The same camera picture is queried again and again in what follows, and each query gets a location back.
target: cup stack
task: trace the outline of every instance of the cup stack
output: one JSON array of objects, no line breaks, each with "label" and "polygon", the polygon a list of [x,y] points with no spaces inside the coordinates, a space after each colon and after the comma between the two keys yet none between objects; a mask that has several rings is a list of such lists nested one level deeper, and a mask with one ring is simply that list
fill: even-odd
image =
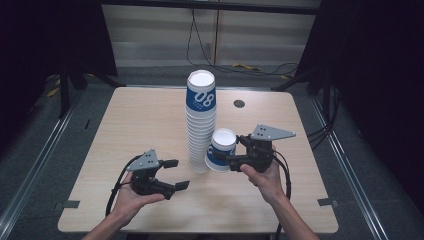
[{"label": "cup stack", "polygon": [[223,155],[234,156],[236,153],[236,134],[230,129],[220,128],[214,131],[208,152],[205,156],[205,162],[208,167],[217,172],[228,172],[230,167],[221,159],[213,155],[213,151]]},{"label": "cup stack", "polygon": [[187,80],[186,118],[190,167],[196,173],[209,170],[205,153],[215,129],[215,77],[206,70],[192,72]]}]

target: tabletop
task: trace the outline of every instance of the tabletop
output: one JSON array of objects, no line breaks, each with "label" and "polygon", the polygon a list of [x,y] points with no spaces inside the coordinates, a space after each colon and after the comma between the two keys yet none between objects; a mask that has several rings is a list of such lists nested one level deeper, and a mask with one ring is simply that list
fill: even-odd
[{"label": "tabletop", "polygon": [[[171,200],[146,205],[125,232],[146,233],[273,233],[278,220],[259,190],[243,173],[203,174],[190,170],[184,88],[117,88],[75,182],[58,223],[63,232],[88,232],[105,215],[111,189],[125,164],[155,149],[158,159],[178,159],[176,168],[160,169],[158,180],[170,184],[190,180],[188,189]],[[236,107],[242,100],[245,106]],[[293,97],[284,92],[217,90],[216,127],[237,135],[251,133],[257,124],[294,131],[293,138],[273,141],[286,158],[292,182],[291,202],[316,233],[338,229]],[[245,148],[237,145],[236,154]],[[283,186],[284,172],[281,171]]]}]

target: blue paper cup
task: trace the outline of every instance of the blue paper cup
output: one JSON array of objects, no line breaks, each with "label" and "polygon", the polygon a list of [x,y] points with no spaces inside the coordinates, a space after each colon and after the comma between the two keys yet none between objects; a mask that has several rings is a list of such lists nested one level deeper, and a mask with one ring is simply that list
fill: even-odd
[{"label": "blue paper cup", "polygon": [[205,119],[215,112],[215,76],[206,70],[192,72],[187,79],[186,113],[194,119]]},{"label": "blue paper cup", "polygon": [[224,155],[235,155],[236,153],[236,134],[226,128],[220,128],[214,131],[211,138],[211,144],[205,156],[205,162],[208,167],[217,172],[228,172],[230,167],[221,159],[213,155],[213,151],[223,153]]}]

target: wire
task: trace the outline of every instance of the wire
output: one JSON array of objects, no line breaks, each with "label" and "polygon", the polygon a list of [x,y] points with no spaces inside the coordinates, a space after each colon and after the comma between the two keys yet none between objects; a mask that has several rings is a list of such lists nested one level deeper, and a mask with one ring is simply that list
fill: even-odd
[{"label": "wire", "polygon": [[312,143],[312,142],[319,140],[318,143],[314,147],[312,147],[312,151],[315,150],[322,143],[322,141],[328,136],[328,134],[331,132],[331,130],[334,126],[334,123],[336,121],[336,117],[337,117],[337,113],[338,113],[338,109],[339,109],[339,104],[340,104],[340,93],[334,85],[333,85],[332,100],[333,100],[334,110],[333,110],[333,115],[332,115],[330,121],[324,127],[322,127],[321,129],[319,129],[319,130],[317,130],[317,131],[315,131],[311,134],[308,134],[308,138],[309,138],[309,137],[312,137],[312,136],[320,133],[320,135],[318,135],[318,137],[315,137],[314,139],[309,140],[309,143]]},{"label": "wire", "polygon": [[111,211],[111,209],[112,209],[113,201],[115,200],[115,196],[116,196],[116,194],[118,193],[119,189],[120,189],[123,185],[125,185],[125,184],[130,184],[130,183],[131,183],[131,182],[121,183],[121,178],[122,178],[122,176],[124,176],[124,173],[125,173],[125,171],[127,170],[127,167],[128,167],[129,165],[131,165],[131,163],[133,163],[135,160],[137,160],[138,158],[140,158],[141,156],[142,156],[142,155],[135,156],[133,159],[131,159],[131,160],[127,163],[127,165],[125,165],[124,169],[122,169],[121,174],[119,175],[118,180],[117,180],[117,181],[116,181],[116,183],[115,183],[115,187],[111,190],[111,191],[112,191],[112,193],[110,194],[109,201],[107,202],[107,206],[106,206],[106,214],[105,214],[105,215],[106,215],[106,217],[110,214],[110,211]]},{"label": "wire", "polygon": [[[195,18],[195,15],[194,15],[194,9],[191,10],[191,14],[192,14],[192,22],[191,22],[190,36],[189,36],[189,39],[188,39],[187,52],[186,52],[186,58],[187,58],[187,61],[190,64],[192,64],[194,66],[209,66],[209,67],[212,67],[215,70],[220,71],[220,72],[223,72],[223,73],[241,73],[241,74],[247,74],[247,75],[252,75],[252,76],[259,76],[259,77],[261,77],[261,76],[281,76],[281,75],[287,75],[287,74],[293,73],[294,71],[297,70],[297,67],[299,65],[298,63],[284,63],[284,64],[281,64],[281,65],[279,65],[277,67],[277,69],[275,69],[273,72],[270,72],[270,73],[262,72],[262,71],[257,71],[257,72],[238,71],[238,70],[234,70],[234,69],[228,69],[228,68],[225,68],[225,67],[220,67],[220,66],[213,65],[209,61],[208,57],[206,56],[205,50],[203,48],[203,43],[202,43],[202,40],[200,38],[199,30],[197,28],[196,18]],[[205,60],[207,61],[208,64],[196,64],[196,63],[193,63],[190,60],[190,58],[189,58],[190,44],[191,44],[191,37],[192,37],[192,33],[193,33],[193,27],[196,30],[197,38],[199,40],[199,45],[200,45],[200,48],[202,50],[203,57],[205,58]],[[284,73],[277,73],[280,68],[282,68],[284,66],[288,66],[288,65],[295,65],[295,66],[290,71],[287,71],[287,72],[284,72]]]},{"label": "wire", "polygon": [[289,171],[289,166],[288,166],[288,164],[287,164],[287,161],[286,161],[286,159],[284,158],[284,156],[281,154],[281,153],[279,153],[279,152],[277,152],[277,151],[274,151],[275,153],[277,153],[278,155],[280,155],[282,158],[283,158],[283,160],[284,160],[284,163],[283,162],[281,162],[281,160],[280,159],[278,159],[278,157],[276,157],[275,155],[274,155],[274,160],[275,161],[277,161],[278,162],[278,164],[281,166],[281,168],[283,169],[283,171],[284,171],[284,175],[286,176],[286,196],[287,196],[287,198],[290,200],[290,198],[291,198],[291,181],[290,181],[290,171]]}]

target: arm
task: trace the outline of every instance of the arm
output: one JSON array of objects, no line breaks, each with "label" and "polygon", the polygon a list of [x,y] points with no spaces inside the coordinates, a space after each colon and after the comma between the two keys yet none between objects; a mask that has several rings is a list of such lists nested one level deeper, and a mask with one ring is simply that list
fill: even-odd
[{"label": "arm", "polygon": [[[128,173],[123,183],[130,182],[131,175],[132,173]],[[119,190],[112,212],[83,239],[111,239],[121,228],[131,222],[131,219],[142,207],[150,203],[162,201],[163,199],[164,196],[162,194],[140,196],[130,186],[123,185]]]},{"label": "arm", "polygon": [[246,164],[240,166],[240,169],[249,177],[249,181],[259,188],[262,197],[271,205],[290,239],[318,239],[284,194],[280,169],[276,161],[273,161],[263,173],[256,172],[254,168]]}]

